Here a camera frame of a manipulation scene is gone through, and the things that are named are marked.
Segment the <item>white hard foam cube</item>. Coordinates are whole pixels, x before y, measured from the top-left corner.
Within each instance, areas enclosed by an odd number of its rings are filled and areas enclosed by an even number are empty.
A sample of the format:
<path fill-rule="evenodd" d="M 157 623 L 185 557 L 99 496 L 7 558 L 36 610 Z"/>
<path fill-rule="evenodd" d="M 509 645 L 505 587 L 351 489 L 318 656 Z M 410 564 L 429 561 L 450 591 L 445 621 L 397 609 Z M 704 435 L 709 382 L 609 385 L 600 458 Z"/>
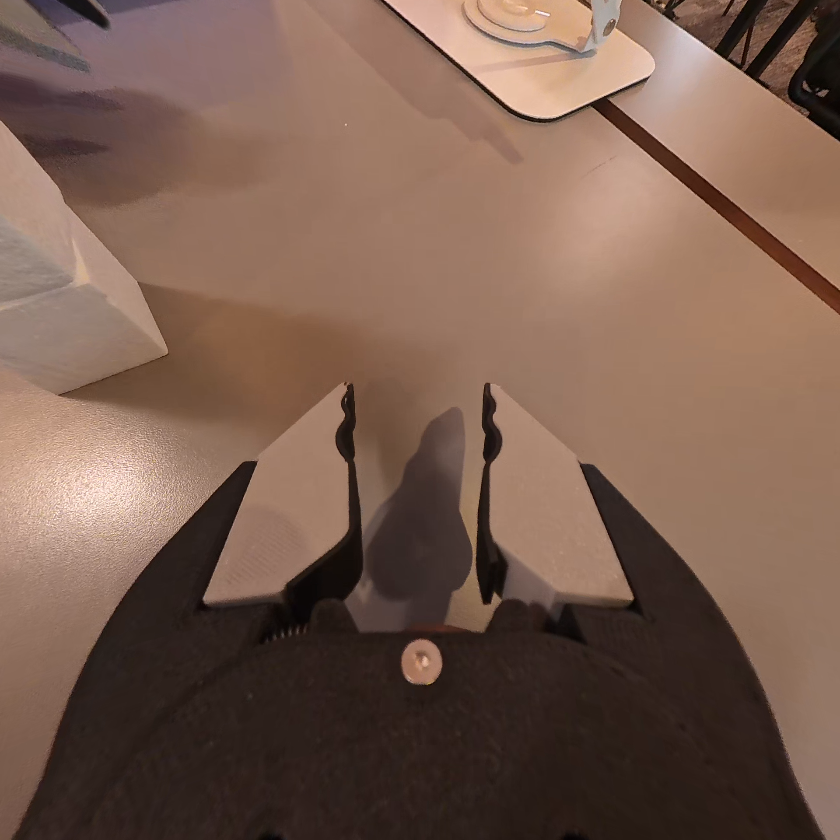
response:
<path fill-rule="evenodd" d="M 77 255 L 69 208 L 36 159 L 1 125 L 1 302 L 68 286 Z"/>
<path fill-rule="evenodd" d="M 2 365 L 64 394 L 165 357 L 139 283 L 95 237 L 76 233 L 67 286 L 2 304 Z"/>

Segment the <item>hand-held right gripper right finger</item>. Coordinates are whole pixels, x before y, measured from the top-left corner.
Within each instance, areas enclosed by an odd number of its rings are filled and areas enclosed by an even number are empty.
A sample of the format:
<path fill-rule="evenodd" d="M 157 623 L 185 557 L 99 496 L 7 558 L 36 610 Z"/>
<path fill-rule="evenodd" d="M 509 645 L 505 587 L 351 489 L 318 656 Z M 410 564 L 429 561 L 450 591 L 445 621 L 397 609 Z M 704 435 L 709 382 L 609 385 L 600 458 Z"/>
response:
<path fill-rule="evenodd" d="M 482 392 L 476 533 L 481 601 L 624 609 L 634 594 L 576 454 L 499 385 Z"/>

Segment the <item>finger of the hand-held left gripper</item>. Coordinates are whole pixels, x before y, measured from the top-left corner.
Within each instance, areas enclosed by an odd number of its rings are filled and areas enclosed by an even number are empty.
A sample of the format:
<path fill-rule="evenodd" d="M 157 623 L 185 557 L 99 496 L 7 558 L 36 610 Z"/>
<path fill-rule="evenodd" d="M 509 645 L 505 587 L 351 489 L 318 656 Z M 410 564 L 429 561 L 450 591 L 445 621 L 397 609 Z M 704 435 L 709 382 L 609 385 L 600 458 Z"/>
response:
<path fill-rule="evenodd" d="M 62 67 L 91 70 L 79 48 L 34 2 L 1 2 L 1 43 Z"/>

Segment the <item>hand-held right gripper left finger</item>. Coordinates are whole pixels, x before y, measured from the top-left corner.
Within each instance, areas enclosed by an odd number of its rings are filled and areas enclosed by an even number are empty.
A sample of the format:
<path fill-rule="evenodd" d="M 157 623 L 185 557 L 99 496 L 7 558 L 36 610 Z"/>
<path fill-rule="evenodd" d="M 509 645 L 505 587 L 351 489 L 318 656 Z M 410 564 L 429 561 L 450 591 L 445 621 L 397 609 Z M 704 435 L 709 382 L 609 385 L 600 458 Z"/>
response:
<path fill-rule="evenodd" d="M 208 607 L 276 603 L 310 617 L 363 571 L 354 387 L 343 382 L 265 448 L 203 596 Z"/>

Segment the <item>white stand with wooden board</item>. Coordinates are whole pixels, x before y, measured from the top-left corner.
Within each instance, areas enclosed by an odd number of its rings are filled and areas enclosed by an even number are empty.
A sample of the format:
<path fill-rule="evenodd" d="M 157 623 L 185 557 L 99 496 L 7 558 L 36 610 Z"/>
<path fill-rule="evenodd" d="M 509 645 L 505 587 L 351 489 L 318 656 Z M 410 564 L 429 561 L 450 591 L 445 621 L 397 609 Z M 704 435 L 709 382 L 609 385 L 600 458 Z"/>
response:
<path fill-rule="evenodd" d="M 618 27 L 621 1 L 386 1 L 518 116 L 550 122 L 645 82 L 655 59 Z"/>

